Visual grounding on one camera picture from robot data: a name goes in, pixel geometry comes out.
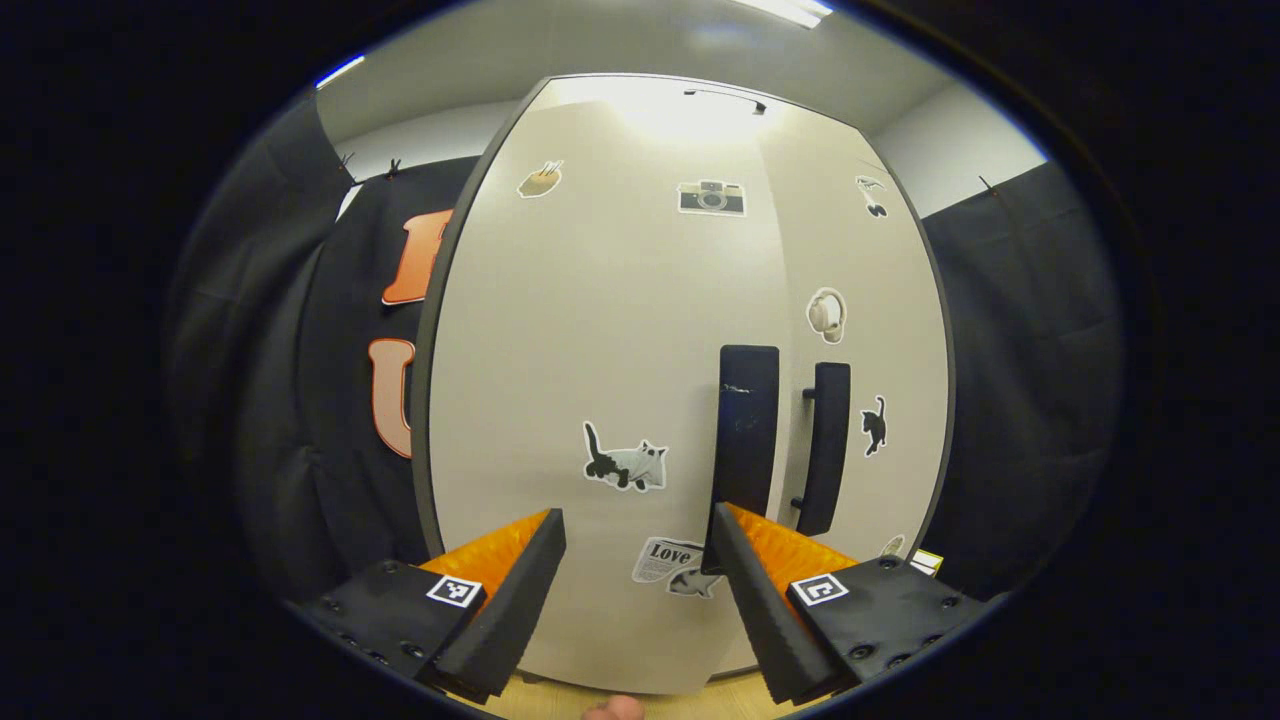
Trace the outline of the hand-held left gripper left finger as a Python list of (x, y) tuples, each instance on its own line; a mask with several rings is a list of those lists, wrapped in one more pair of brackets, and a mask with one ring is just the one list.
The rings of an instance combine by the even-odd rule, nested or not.
[(293, 610), (347, 652), (483, 705), (522, 660), (566, 547), (562, 510), (545, 509), (419, 565), (374, 562)]

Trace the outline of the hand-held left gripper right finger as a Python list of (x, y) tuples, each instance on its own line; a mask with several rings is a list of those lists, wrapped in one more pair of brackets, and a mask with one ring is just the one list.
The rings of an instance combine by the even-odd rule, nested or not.
[(713, 550), (776, 703), (867, 694), (991, 612), (905, 560), (854, 561), (732, 503), (713, 509)]

